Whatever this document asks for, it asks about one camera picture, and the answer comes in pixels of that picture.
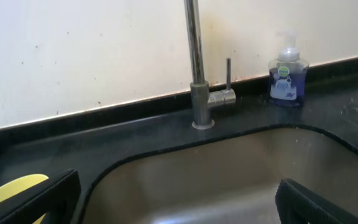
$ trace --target soap bottle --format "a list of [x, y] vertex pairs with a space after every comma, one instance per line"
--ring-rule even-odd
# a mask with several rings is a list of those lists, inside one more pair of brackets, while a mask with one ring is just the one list
[[295, 47], [295, 33], [287, 32], [284, 35], [284, 48], [278, 58], [268, 64], [269, 102], [281, 106], [302, 106], [309, 63], [300, 58], [299, 50]]

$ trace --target yellow plate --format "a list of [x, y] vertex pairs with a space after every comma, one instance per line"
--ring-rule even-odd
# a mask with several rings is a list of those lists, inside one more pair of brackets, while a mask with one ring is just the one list
[[[25, 189], [28, 189], [35, 184], [39, 184], [42, 181], [48, 179], [46, 175], [43, 174], [31, 174], [23, 177], [19, 177], [15, 180], [10, 181], [2, 186], [0, 186], [0, 202], [5, 199], [12, 197], [15, 194], [22, 192]], [[42, 215], [35, 224], [40, 224], [44, 215]]]

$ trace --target black granite countertop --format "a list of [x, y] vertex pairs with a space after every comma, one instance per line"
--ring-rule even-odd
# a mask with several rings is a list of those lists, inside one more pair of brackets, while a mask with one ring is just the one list
[[23, 175], [55, 175], [76, 169], [83, 189], [72, 223], [80, 220], [86, 196], [107, 171], [131, 159], [220, 141], [271, 128], [311, 129], [358, 154], [358, 118], [349, 116], [357, 101], [358, 73], [307, 86], [302, 108], [271, 105], [266, 95], [239, 95], [236, 106], [213, 111], [216, 124], [191, 127], [192, 111], [151, 116], [36, 141], [11, 144], [0, 152], [0, 185]]

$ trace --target backsplash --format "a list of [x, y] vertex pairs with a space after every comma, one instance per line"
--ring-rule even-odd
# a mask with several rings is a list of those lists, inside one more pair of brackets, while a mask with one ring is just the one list
[[[358, 57], [358, 2], [199, 0], [210, 84], [268, 74], [294, 29], [312, 65]], [[0, 0], [0, 128], [190, 89], [182, 0]]]

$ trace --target stainless steel sink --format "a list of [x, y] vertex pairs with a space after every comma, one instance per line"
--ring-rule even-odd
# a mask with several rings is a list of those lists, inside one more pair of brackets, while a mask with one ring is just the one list
[[282, 128], [124, 164], [94, 188], [83, 223], [280, 223], [282, 178], [358, 216], [358, 156]]

